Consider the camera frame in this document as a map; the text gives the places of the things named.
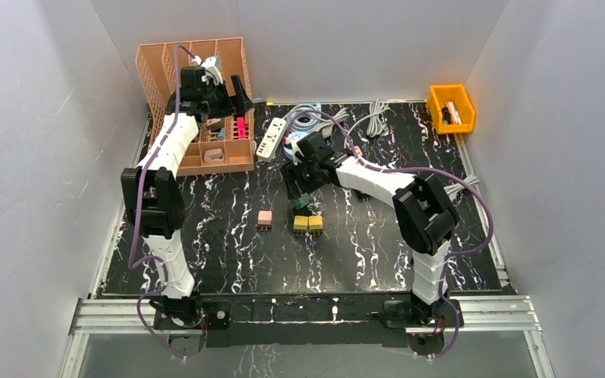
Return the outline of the white power strip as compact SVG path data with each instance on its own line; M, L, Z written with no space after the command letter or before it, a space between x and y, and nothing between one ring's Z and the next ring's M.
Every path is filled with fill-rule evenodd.
M258 161L271 162L287 130L287 122L284 118L274 117L265 131L262 141L256 149Z

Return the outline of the yellow plug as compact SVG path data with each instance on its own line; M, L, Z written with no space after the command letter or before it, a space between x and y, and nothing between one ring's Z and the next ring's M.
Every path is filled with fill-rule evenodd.
M292 231L295 234L304 234L309 229L309 217L303 215L295 215L292 222Z
M324 231L324 221L321 215L308 217L308 232L312 235L320 235Z

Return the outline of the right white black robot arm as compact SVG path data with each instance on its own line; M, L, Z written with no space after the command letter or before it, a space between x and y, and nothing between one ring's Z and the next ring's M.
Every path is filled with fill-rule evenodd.
M445 258L458 223L458 214L441 182L372 164L348 149L334 150L312 132L295 142L292 160L280 172L288 198L300 204L304 195L333 184L355 190L394 209L403 240L413 251L411 288L413 318L434 325L444 314L447 284Z

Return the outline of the pink plug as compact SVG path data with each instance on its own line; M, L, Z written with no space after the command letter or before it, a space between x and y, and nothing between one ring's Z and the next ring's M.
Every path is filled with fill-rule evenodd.
M271 210L260 210L257 217L257 227L261 230L269 230L273 226L273 212Z

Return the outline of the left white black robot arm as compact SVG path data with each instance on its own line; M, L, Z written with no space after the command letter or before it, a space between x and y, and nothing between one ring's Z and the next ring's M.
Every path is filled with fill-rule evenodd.
M176 75L177 89L169 96L161 129L147 155L121 173L121 185L134 236L148 249L145 257L129 258L132 268L152 261L158 270L161 295L180 299L173 317L185 328L200 324L204 308L191 293L195 279L184 256L181 228L185 204L176 174L202 122L210 118L244 117L252 109L240 76L231 77L235 93L212 69L188 66Z

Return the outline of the round blue power socket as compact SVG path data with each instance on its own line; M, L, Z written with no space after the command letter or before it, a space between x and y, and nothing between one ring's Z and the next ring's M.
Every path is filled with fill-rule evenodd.
M293 139L287 140L284 144L284 154L285 156L293 162L294 165L297 165L300 162L297 153L300 151L298 143Z

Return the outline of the green plug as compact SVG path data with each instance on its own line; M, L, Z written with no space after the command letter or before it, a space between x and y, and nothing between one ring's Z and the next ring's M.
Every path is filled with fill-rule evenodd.
M295 210L301 210L310 204L310 196L302 194L298 198L294 198L291 203Z

